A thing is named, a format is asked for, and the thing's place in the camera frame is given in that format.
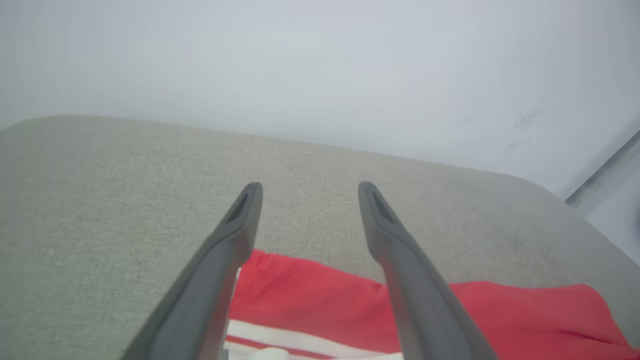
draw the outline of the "gray cushion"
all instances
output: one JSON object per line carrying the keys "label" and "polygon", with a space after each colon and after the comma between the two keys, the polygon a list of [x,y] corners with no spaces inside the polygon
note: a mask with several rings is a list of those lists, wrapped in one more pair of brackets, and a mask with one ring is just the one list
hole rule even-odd
{"label": "gray cushion", "polygon": [[544,188],[467,168],[168,124],[0,131],[0,356],[116,359],[246,183],[256,247],[378,281],[357,201],[383,192],[450,282],[586,283],[640,345],[640,267]]}

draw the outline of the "dark gap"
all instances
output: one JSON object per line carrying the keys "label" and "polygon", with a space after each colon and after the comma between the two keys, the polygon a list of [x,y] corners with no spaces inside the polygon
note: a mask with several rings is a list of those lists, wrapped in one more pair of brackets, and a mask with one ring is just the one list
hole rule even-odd
{"label": "dark gap", "polygon": [[391,214],[387,211],[387,208],[382,204],[382,201],[380,201],[376,193],[372,193],[372,194],[373,194],[373,201],[376,202],[376,206],[378,207],[378,211],[380,212],[380,215],[382,215],[383,218],[389,220],[391,224],[395,224],[396,222],[394,221],[394,219],[391,218]]}
{"label": "dark gap", "polygon": [[227,220],[227,224],[230,223],[231,221],[234,221],[240,216],[240,214],[242,213],[242,208],[244,207],[244,204],[246,202],[246,198],[247,198],[247,194],[245,194],[242,200],[240,200],[240,204],[236,206],[234,213],[231,214],[231,216],[229,217],[229,220]]}

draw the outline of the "red and white striped cloth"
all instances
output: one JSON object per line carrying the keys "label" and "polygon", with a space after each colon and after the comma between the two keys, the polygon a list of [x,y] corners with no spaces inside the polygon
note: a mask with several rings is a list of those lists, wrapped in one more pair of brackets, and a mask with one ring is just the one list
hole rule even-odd
{"label": "red and white striped cloth", "polygon": [[[640,359],[589,286],[451,288],[502,360]],[[402,359],[387,286],[314,261],[255,250],[228,315],[230,360]]]}

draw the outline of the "red fabric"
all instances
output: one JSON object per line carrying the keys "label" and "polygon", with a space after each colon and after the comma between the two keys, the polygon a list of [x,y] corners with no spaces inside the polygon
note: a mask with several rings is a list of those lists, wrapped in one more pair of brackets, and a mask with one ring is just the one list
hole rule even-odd
{"label": "red fabric", "polygon": [[[589,286],[467,282],[451,289],[502,360],[640,359]],[[259,250],[241,270],[229,318],[350,347],[401,351],[386,285]]]}

